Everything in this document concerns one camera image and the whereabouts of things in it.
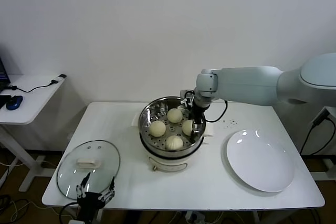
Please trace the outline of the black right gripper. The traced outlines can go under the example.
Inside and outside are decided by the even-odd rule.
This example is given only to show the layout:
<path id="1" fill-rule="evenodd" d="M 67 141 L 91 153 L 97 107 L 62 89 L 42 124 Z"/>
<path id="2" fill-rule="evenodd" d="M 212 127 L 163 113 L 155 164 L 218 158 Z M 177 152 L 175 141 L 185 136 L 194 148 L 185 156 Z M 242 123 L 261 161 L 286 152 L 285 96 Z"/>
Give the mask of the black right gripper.
<path id="1" fill-rule="evenodd" d="M 206 110 L 207 108 L 199 107 L 196 104 L 191 107 L 191 120 L 193 120 L 190 135 L 191 142 L 197 142 L 199 140 L 200 130 L 198 128 L 198 125 L 202 124 L 205 121 L 204 112 Z"/>

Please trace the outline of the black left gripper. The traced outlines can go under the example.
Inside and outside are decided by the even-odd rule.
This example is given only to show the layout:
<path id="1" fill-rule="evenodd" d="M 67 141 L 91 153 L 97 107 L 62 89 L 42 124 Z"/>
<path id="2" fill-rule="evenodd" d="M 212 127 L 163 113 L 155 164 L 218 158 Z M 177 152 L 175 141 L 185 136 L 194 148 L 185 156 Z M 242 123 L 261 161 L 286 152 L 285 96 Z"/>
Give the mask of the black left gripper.
<path id="1" fill-rule="evenodd" d="M 93 223 L 93 219 L 99 209 L 105 206 L 115 196 L 115 177 L 113 176 L 108 190 L 104 194 L 87 192 L 86 184 L 90 178 L 90 172 L 84 177 L 79 185 L 76 186 L 77 203 L 80 207 L 77 214 L 77 220 L 84 223 Z"/>

